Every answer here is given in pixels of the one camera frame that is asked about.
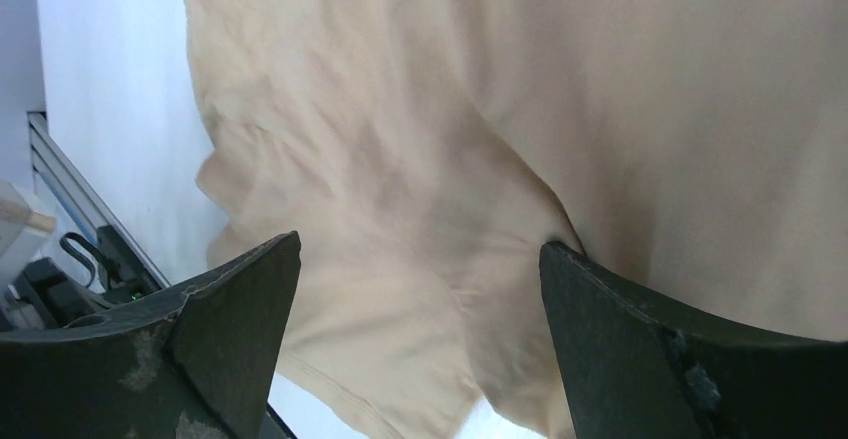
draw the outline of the metal jaw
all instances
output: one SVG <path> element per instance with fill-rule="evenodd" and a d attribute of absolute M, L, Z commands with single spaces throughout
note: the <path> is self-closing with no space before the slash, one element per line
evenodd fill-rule
<path fill-rule="evenodd" d="M 579 439 L 848 437 L 848 343 L 713 316 L 560 243 L 540 270 Z"/>
<path fill-rule="evenodd" d="M 279 236 L 64 329 L 0 334 L 0 437 L 256 438 L 299 252 Z"/>

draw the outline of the wooden stick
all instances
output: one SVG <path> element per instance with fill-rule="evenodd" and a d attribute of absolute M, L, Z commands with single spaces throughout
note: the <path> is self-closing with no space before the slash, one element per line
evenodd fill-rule
<path fill-rule="evenodd" d="M 0 198 L 0 220 L 24 223 L 37 231 L 52 233 L 56 229 L 56 219 L 31 211 L 29 208 Z"/>

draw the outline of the black cable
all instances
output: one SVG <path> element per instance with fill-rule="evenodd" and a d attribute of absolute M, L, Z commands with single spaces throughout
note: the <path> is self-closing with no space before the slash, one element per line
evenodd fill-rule
<path fill-rule="evenodd" d="M 76 232 L 69 232 L 62 236 L 59 239 L 59 246 L 63 251 L 68 253 L 69 256 L 74 258 L 77 262 L 83 265 L 86 269 L 88 269 L 89 274 L 91 275 L 91 279 L 89 279 L 88 284 L 85 285 L 85 288 L 88 289 L 94 284 L 94 279 L 97 277 L 97 269 L 94 267 L 94 264 L 88 260 L 85 255 L 79 252 L 75 247 L 71 245 L 71 241 L 76 242 L 80 247 L 82 247 L 87 253 L 91 254 L 91 257 L 94 258 L 95 261 L 99 262 L 107 269 L 108 272 L 108 259 L 100 252 L 100 249 L 96 248 L 90 242 L 88 242 L 84 237 Z M 109 277 L 106 277 L 105 287 L 108 291 L 111 287 L 109 284 L 111 281 Z"/>

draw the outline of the white wall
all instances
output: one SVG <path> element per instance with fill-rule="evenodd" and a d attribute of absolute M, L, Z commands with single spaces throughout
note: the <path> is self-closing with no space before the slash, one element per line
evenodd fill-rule
<path fill-rule="evenodd" d="M 44 107 L 35 0 L 0 0 L 0 178 L 32 189 L 26 111 Z"/>

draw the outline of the beige fabric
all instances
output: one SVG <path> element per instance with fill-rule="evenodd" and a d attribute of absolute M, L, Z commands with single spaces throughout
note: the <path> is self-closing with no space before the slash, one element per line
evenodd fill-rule
<path fill-rule="evenodd" d="M 370 437 L 449 438 L 481 391 L 569 437 L 552 236 L 848 336 L 848 0 L 185 2 L 210 261 L 300 232 L 278 370 Z"/>

